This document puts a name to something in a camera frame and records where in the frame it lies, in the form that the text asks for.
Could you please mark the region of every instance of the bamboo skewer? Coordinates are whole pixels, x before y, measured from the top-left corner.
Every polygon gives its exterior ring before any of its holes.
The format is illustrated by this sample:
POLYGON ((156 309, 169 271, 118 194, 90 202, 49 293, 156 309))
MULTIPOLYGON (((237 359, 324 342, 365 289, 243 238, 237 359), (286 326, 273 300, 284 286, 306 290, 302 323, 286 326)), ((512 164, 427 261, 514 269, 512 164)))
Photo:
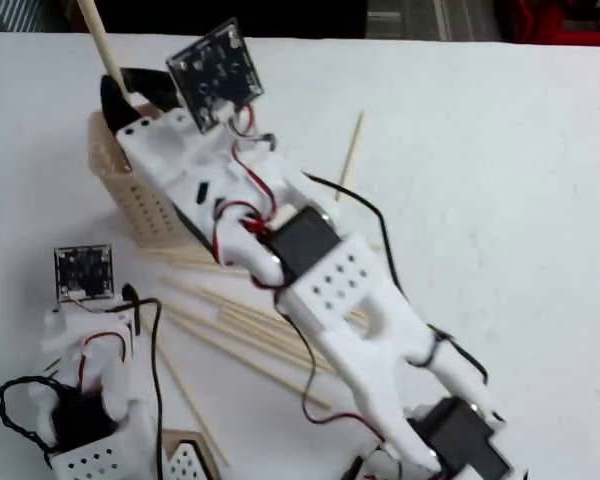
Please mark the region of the bamboo skewer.
MULTIPOLYGON (((351 189, 351 178, 352 178, 352 170, 353 170, 353 160, 354 153, 356 151, 356 147, 358 145, 358 138, 360 137, 360 130, 362 128, 362 121, 364 120, 364 111, 358 114, 358 120, 356 121, 356 126, 353 129, 353 135, 351 137, 351 142, 349 143, 349 150, 347 151, 347 158, 344 161, 344 166, 342 167, 342 173, 340 174, 340 181, 338 184, 341 187, 351 189)), ((335 193, 335 199, 337 202, 340 201, 342 194, 340 192, 335 193)))
MULTIPOLYGON (((304 348, 300 348, 299 346, 293 345, 293 344, 287 344, 287 343, 281 343, 280 340, 277 337, 272 337, 269 335, 269 332, 267 332, 264 329, 260 329, 256 326, 256 328, 258 329, 254 329, 251 330, 250 328, 245 328, 245 323, 243 323, 243 321, 239 318, 239 317, 232 317, 231 314, 229 312, 223 312, 224 315, 220 315, 220 318, 224 321, 226 321, 227 323, 230 323, 231 325, 233 325, 234 327, 238 328, 239 330, 242 330, 243 332, 245 332, 247 335, 249 335, 249 338, 257 338, 259 341, 264 342, 265 344, 279 350, 282 352, 285 352, 286 354, 297 358, 303 362, 307 362, 309 364, 309 366, 311 365, 311 360, 308 356, 307 350, 304 348)), ((318 357, 315 356, 315 360, 316 360, 316 368, 318 370, 322 370, 322 371, 328 371, 330 373, 335 373, 335 370, 329 365, 329 363, 327 363, 327 361, 323 358, 323 357, 318 357)))
MULTIPOLYGON (((144 316, 141 317, 141 320, 142 320, 142 325, 144 326, 145 331, 151 332, 153 326, 149 324, 149 322, 147 321, 147 319, 144 316)), ((167 349, 165 348, 164 343, 160 337, 158 337, 156 340, 156 349, 157 349, 158 353, 160 354, 160 356, 162 357, 162 360, 164 361, 165 365, 169 369, 169 372, 171 373, 171 376, 175 380, 176 384, 178 385, 178 388, 180 388, 180 391, 182 392, 185 399, 187 400, 187 403, 189 404, 189 408, 191 408, 191 412, 198 419, 198 422, 200 423, 200 428, 202 428, 203 433, 207 436, 207 438, 213 444, 213 446, 216 448, 218 453, 220 453, 220 456, 222 457, 222 460, 225 462, 225 464, 229 465, 230 462, 229 462, 229 456, 227 455, 227 452, 220 445, 220 443, 218 442, 216 435, 213 431, 213 428, 205 420, 204 416, 202 415, 202 410, 198 406, 198 402, 196 401, 193 391, 189 388, 187 383, 184 381, 184 379, 178 372, 178 370, 176 368, 176 363, 173 360, 173 357, 171 356, 170 353, 167 352, 167 349)))
MULTIPOLYGON (((248 358, 245 358, 242 355, 239 355, 238 353, 230 350, 228 347, 222 345, 221 343, 217 342, 216 340, 212 339, 211 337, 209 337, 208 335, 203 333, 201 330, 196 328, 194 325, 187 323, 183 320, 179 320, 175 317, 172 317, 172 320, 175 323, 177 323, 177 325, 179 327, 181 327, 183 330, 186 330, 187 332, 191 333, 192 335, 195 335, 203 342, 216 348, 217 350, 220 350, 224 354, 237 360, 238 362, 242 363, 243 365, 246 365, 246 366, 252 368, 253 370, 256 370, 258 373, 264 375, 265 377, 268 377, 269 379, 273 380, 278 385, 284 387, 288 391, 295 393, 296 395, 299 395, 299 396, 302 396, 304 394, 303 387, 298 387, 297 385, 294 385, 289 380, 278 375, 276 372, 273 372, 273 371, 267 369, 266 367, 258 365, 256 363, 252 362, 251 360, 249 360, 248 358)), ((313 403, 317 407, 322 408, 324 410, 331 409, 331 405, 326 400, 323 400, 322 398, 320 398, 314 394, 311 394, 311 393, 307 394, 307 401, 313 403)))
POLYGON ((291 363, 297 367, 300 367, 304 370, 307 370, 307 371, 311 370, 311 363, 306 358, 299 358, 296 355, 293 355, 286 351, 279 350, 279 349, 265 343, 264 341, 262 341, 259 338, 254 338, 251 335, 247 335, 247 334, 244 334, 241 332, 236 332, 235 330, 233 330, 231 328, 227 328, 225 325, 216 324, 214 322, 209 322, 208 320, 205 320, 196 315, 193 315, 192 313, 187 312, 186 310, 184 310, 178 306, 175 306, 175 305, 172 305, 172 304, 169 304, 166 302, 163 303, 163 306, 166 311, 168 311, 172 315, 177 316, 178 320, 186 319, 191 322, 195 322, 198 325, 202 325, 202 326, 207 327, 210 330, 220 333, 226 337, 232 338, 241 343, 244 343, 251 347, 257 348, 265 353, 268 353, 270 355, 278 357, 279 359, 289 362, 289 363, 291 363))
POLYGON ((218 275, 230 275, 234 277, 247 277, 249 276, 249 272, 246 270, 235 270, 231 268, 223 268, 217 265, 206 265, 202 263, 192 263, 189 261, 181 261, 181 260, 169 260, 169 265, 176 268, 188 268, 191 270, 201 270, 204 272, 211 272, 218 275))
POLYGON ((107 73, 109 73, 109 75, 111 75, 111 77, 113 77, 116 83, 120 86, 120 90, 122 90, 124 97, 129 98, 129 92, 127 92, 127 87, 124 84, 122 72, 118 66, 115 55, 113 54, 113 51, 107 42, 107 32, 102 24, 102 19, 98 13, 98 8, 96 7, 95 1, 78 0, 78 4, 80 5, 80 11, 82 12, 84 21, 87 24, 87 28, 89 29, 89 32, 93 37, 93 41, 96 44, 96 48, 98 49, 102 63, 104 63, 104 66, 107 69, 107 73))

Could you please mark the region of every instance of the perforated white block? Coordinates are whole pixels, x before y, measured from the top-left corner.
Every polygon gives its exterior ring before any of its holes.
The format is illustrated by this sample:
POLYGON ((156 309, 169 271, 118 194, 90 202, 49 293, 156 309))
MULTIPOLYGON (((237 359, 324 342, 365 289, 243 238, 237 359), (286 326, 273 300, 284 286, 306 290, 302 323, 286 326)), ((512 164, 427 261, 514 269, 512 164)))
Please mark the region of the perforated white block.
POLYGON ((155 480, 155 427, 144 405, 131 408, 129 421, 116 433, 55 455, 58 480, 155 480))
POLYGON ((169 462, 171 480, 207 480, 200 458, 192 445, 181 443, 169 462))

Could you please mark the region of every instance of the white 3d-printed robot arm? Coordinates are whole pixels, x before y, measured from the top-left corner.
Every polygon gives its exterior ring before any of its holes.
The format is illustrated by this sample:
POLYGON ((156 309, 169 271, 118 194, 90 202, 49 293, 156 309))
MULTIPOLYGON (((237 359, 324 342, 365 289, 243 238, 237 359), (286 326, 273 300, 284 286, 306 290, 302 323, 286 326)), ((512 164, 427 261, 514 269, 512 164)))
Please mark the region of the white 3d-printed robot arm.
POLYGON ((132 167, 181 212, 184 223, 207 246, 220 239, 223 263, 247 268, 265 285, 281 286, 278 307, 317 345, 352 389, 361 413, 386 437, 400 458, 439 472, 435 452, 407 423, 398 398, 394 368, 399 362, 426 364, 441 383, 494 426, 494 404, 475 368, 448 342, 422 322, 391 282, 369 246, 349 235, 291 285, 284 285, 280 259, 244 225, 255 209, 270 212, 271 199, 248 169, 275 196, 276 206, 300 210, 313 206, 331 225, 336 204, 302 172, 264 143, 240 144, 240 165, 232 158, 234 138, 226 126, 206 135, 197 130, 184 109, 153 120, 142 118, 117 139, 132 167), (218 207, 242 202, 216 218, 218 207), (361 336, 345 321, 355 307, 368 313, 369 332, 361 336))

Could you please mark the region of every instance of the red object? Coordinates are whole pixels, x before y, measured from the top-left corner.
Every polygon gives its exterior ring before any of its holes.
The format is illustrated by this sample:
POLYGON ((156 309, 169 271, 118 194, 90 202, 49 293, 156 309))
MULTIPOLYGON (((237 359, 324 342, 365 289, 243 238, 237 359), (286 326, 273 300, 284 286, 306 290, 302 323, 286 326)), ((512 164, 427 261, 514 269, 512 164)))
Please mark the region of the red object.
POLYGON ((544 0, 529 5, 529 0, 509 0, 517 43, 541 45, 600 46, 600 32, 565 30, 567 15, 558 0, 544 0))

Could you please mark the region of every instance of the white plastic part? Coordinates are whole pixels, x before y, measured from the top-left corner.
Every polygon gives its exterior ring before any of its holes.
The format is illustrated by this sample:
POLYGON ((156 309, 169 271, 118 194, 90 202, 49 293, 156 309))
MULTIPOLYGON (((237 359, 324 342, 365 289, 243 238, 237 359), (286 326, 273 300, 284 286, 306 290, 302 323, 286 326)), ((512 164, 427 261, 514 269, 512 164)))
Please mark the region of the white plastic part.
MULTIPOLYGON (((235 139, 224 125, 200 135, 189 113, 176 108, 155 120, 143 117, 116 137, 133 168, 173 202, 207 244, 220 203, 245 202, 269 216, 271 200, 232 158, 235 139), (206 193, 199 194, 201 189, 206 193)), ((278 206, 312 204, 330 218, 337 215, 330 199, 284 157, 270 152, 266 142, 240 146, 240 161, 267 184, 278 206)), ((231 207, 217 222, 222 261, 245 267, 264 284, 280 285, 280 263, 239 223, 250 213, 246 206, 231 207)))
POLYGON ((200 458, 188 443, 181 443, 169 462, 171 480, 208 480, 200 458))
POLYGON ((51 468, 58 480, 155 480, 155 433, 146 406, 135 402, 113 435, 53 456, 51 468))
MULTIPOLYGON (((214 219, 218 202, 245 202, 267 217, 271 200, 231 156, 235 139, 224 126, 200 135, 184 109, 158 119, 145 117, 121 130, 117 139, 136 171, 165 195, 207 244, 214 229, 223 263, 245 267, 267 285, 281 285, 280 261, 247 232, 240 220, 246 206, 214 219), (202 195, 201 187, 206 194, 202 195)), ((332 225, 338 208, 294 165, 268 145, 239 143, 239 158, 273 192, 277 207, 311 205, 332 225)), ((397 364, 421 364, 434 347, 434 334, 413 312, 367 243, 350 236, 287 288, 278 306, 316 344, 353 390, 361 413, 398 452, 404 471, 416 477, 440 470, 432 451, 404 420, 394 380, 397 364), (344 316, 366 311, 369 331, 361 336, 344 316)), ((494 405, 480 374, 448 342, 438 345, 428 368, 450 393, 476 405, 488 422, 494 405)))
MULTIPOLYGON (((429 447, 403 419, 394 369, 424 362, 432 331, 413 312, 359 236, 341 242, 279 298, 286 311, 324 353, 353 390, 361 413, 385 435, 400 457, 438 471, 429 447), (356 307, 367 312, 369 330, 358 333, 345 319, 356 307)), ((453 347, 439 346, 431 370, 452 393, 492 412, 479 375, 453 347)))
MULTIPOLYGON (((94 311, 120 303, 116 298, 102 302, 90 302, 94 311)), ((128 416, 130 402, 140 400, 130 385, 133 358, 132 312, 92 313, 80 306, 62 304, 45 315, 45 334, 41 342, 43 363, 40 369, 53 365, 42 372, 52 375, 64 385, 76 387, 82 356, 85 357, 83 391, 102 389, 103 406, 115 421, 128 416), (125 343, 125 361, 122 362, 121 341, 116 336, 95 338, 87 346, 84 342, 95 333, 115 332, 125 343)), ((34 384, 29 394, 37 405, 36 431, 50 445, 56 442, 51 413, 58 403, 55 392, 34 384)))

